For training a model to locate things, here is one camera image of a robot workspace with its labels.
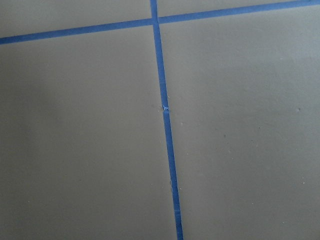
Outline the brown paper table cover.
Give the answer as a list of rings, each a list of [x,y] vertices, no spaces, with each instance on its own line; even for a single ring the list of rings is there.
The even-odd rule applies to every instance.
[[[3,240],[317,240],[317,0],[3,0]]]

